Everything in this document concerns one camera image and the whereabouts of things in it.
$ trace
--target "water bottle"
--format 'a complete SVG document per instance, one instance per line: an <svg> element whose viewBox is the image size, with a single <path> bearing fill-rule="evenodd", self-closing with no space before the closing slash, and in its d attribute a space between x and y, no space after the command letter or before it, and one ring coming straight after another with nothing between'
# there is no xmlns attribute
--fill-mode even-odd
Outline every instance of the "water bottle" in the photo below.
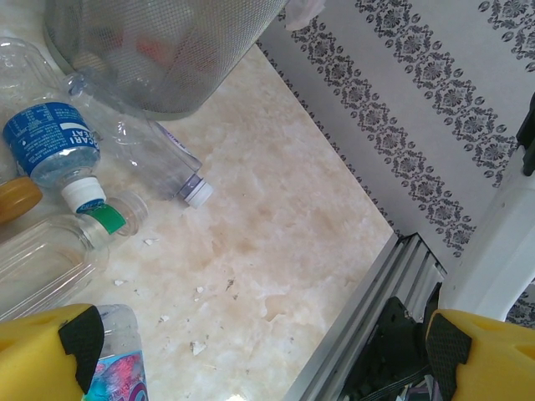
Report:
<svg viewBox="0 0 535 401"><path fill-rule="evenodd" d="M82 215L52 216L0 245L0 321L61 306L106 268L109 245L133 236L145 202L123 192Z"/></svg>
<svg viewBox="0 0 535 401"><path fill-rule="evenodd" d="M19 176L17 163L0 138L0 224L7 223L32 209L43 194L26 176Z"/></svg>
<svg viewBox="0 0 535 401"><path fill-rule="evenodd" d="M99 136L103 152L133 169L157 199L178 196L197 208L210 197L211 185L197 174L202 163L91 70L69 75L64 85L71 102Z"/></svg>
<svg viewBox="0 0 535 401"><path fill-rule="evenodd" d="M0 38L0 101L3 138L21 171L43 188L61 190L73 212L104 203L92 175L99 146L30 43Z"/></svg>
<svg viewBox="0 0 535 401"><path fill-rule="evenodd" d="M149 401L137 320L126 305L98 307L104 346L83 401Z"/></svg>

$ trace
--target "black object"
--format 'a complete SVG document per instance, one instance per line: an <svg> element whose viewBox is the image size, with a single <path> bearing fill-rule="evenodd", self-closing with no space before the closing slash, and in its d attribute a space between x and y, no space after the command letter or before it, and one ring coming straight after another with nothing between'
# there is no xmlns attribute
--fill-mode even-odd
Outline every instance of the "black object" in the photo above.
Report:
<svg viewBox="0 0 535 401"><path fill-rule="evenodd" d="M442 399L450 401L457 390L457 365L468 361L471 338L437 313L429 328L425 346L433 375L441 387Z"/></svg>
<svg viewBox="0 0 535 401"><path fill-rule="evenodd" d="M517 140L520 146L526 150L523 162L522 173L528 177L535 171L535 94L532 96L524 122L517 133Z"/></svg>
<svg viewBox="0 0 535 401"><path fill-rule="evenodd" d="M342 397L390 401L405 385L420 382L431 372L424 336L424 325L415 322L399 298L390 298L346 379Z"/></svg>
<svg viewBox="0 0 535 401"><path fill-rule="evenodd" d="M89 307L65 323L58 333L65 353L76 358L76 381L87 394L104 345L104 325L99 310Z"/></svg>

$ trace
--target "yellow bottle cap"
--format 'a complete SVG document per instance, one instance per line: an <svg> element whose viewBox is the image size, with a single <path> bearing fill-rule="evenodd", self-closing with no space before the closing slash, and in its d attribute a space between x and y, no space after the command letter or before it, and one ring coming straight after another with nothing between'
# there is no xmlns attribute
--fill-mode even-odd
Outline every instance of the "yellow bottle cap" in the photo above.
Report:
<svg viewBox="0 0 535 401"><path fill-rule="evenodd" d="M0 224L15 220L43 198L29 177L19 177L0 185Z"/></svg>

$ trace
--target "metal track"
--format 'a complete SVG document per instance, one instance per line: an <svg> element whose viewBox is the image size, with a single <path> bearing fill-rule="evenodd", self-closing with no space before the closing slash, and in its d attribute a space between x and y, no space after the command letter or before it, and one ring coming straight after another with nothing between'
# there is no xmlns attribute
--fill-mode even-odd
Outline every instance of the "metal track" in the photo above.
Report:
<svg viewBox="0 0 535 401"><path fill-rule="evenodd" d="M398 297L421 322L425 304L446 272L418 234L392 236L334 321L285 401L337 401L386 301Z"/></svg>

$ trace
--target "bottle label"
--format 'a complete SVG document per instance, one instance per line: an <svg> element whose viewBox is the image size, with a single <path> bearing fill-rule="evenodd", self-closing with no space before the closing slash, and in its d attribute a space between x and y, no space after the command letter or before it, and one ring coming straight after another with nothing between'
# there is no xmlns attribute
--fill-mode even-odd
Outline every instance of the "bottle label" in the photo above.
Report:
<svg viewBox="0 0 535 401"><path fill-rule="evenodd" d="M105 203L83 211L83 213L97 220L110 235L123 228L126 224L125 218L114 207Z"/></svg>
<svg viewBox="0 0 535 401"><path fill-rule="evenodd" d="M160 131L169 139L171 140L171 142L176 145L176 147L180 150L182 150L184 153L186 153L187 155L191 156L191 157L195 157L194 155L191 154L191 152L177 139L173 136L173 134L171 132L169 132L167 129L165 129L163 127L163 125L161 125L160 123L156 123L156 125L158 126L158 128L160 129Z"/></svg>
<svg viewBox="0 0 535 401"><path fill-rule="evenodd" d="M104 199L102 198L93 199L93 200L90 200L89 202L84 203L82 206L80 206L76 210L76 213L79 213L79 214L87 213L97 207L102 206L103 204L104 204Z"/></svg>
<svg viewBox="0 0 535 401"><path fill-rule="evenodd" d="M141 351L102 358L83 401L149 401Z"/></svg>
<svg viewBox="0 0 535 401"><path fill-rule="evenodd" d="M80 146L99 150L78 110L60 102L37 104L15 114L4 127L3 137L27 175L63 150Z"/></svg>

